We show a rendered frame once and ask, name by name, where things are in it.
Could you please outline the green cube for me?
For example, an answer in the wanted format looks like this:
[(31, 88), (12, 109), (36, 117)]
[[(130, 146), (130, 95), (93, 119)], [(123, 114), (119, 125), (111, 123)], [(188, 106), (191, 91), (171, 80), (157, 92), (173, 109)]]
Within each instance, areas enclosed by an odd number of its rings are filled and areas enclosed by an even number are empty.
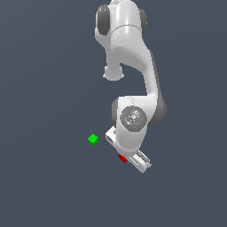
[(98, 142), (98, 137), (95, 134), (92, 134), (89, 138), (88, 141), (92, 144), (95, 145)]

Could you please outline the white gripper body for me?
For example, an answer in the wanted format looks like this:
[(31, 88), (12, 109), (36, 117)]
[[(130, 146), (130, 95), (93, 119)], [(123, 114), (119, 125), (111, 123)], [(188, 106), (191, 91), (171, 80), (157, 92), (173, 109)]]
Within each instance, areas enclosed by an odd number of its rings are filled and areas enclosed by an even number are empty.
[[(115, 126), (112, 126), (106, 132), (106, 140), (113, 146), (116, 147), (116, 135), (115, 135)], [(126, 157), (123, 155), (129, 163), (131, 163), (135, 168), (137, 168), (141, 173), (144, 173), (148, 168), (152, 166), (148, 157), (137, 150), (134, 155)]]

